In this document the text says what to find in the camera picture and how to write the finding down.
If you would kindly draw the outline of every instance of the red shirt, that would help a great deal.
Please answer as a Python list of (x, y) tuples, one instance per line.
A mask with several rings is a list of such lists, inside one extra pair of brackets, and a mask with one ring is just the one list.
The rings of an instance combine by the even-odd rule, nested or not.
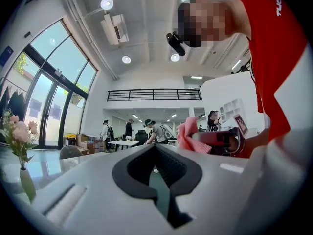
[(290, 130), (285, 111), (274, 94), (297, 65), (306, 48), (307, 38), (284, 1), (241, 1), (251, 25), (249, 49), (258, 111), (265, 112), (270, 118), (269, 140), (271, 140)]

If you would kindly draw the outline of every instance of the black railing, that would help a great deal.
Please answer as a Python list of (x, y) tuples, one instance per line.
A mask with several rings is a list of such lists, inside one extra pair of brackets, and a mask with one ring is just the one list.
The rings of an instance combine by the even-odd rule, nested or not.
[(132, 89), (108, 91), (107, 101), (202, 100), (198, 89)]

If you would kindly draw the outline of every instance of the white vase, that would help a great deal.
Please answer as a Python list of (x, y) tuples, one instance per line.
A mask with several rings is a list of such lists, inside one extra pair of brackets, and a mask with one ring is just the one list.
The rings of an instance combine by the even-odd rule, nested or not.
[(20, 178), (22, 187), (29, 198), (29, 201), (32, 202), (36, 197), (36, 190), (34, 186), (34, 182), (29, 175), (29, 171), (27, 169), (20, 169)]

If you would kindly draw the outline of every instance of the white shirt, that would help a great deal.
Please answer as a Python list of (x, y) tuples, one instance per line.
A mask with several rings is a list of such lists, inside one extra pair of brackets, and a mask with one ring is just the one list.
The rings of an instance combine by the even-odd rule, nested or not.
[(106, 124), (104, 124), (102, 132), (100, 133), (100, 135), (103, 136), (103, 140), (105, 140), (108, 137), (108, 130), (109, 127)]
[(161, 126), (159, 126), (158, 124), (155, 124), (155, 125), (152, 127), (152, 132), (155, 132), (157, 142), (161, 143), (161, 142), (163, 142), (163, 141), (166, 140), (164, 131), (163, 131), (163, 129), (161, 128)]

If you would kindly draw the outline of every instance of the tree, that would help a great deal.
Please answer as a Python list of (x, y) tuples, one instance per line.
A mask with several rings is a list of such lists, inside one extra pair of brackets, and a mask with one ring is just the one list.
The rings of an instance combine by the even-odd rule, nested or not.
[[(84, 92), (87, 92), (88, 91), (88, 87), (87, 86), (81, 86), (81, 84), (80, 83), (78, 83), (78, 84), (76, 84), (76, 86), (79, 88), (79, 89), (82, 89)], [(63, 94), (64, 95), (68, 95), (68, 91), (63, 91)], [(75, 105), (77, 105), (79, 102), (80, 102), (80, 100), (82, 100), (83, 98), (81, 97), (81, 96), (79, 96), (79, 95), (77, 95), (77, 94), (73, 94), (72, 95), (72, 98), (70, 99), (70, 102), (72, 103), (72, 104), (75, 104)]]
[(22, 53), (13, 64), (13, 69), (15, 69), (19, 74), (23, 75), (24, 67), (27, 65), (29, 65), (29, 63), (26, 60), (26, 55)]

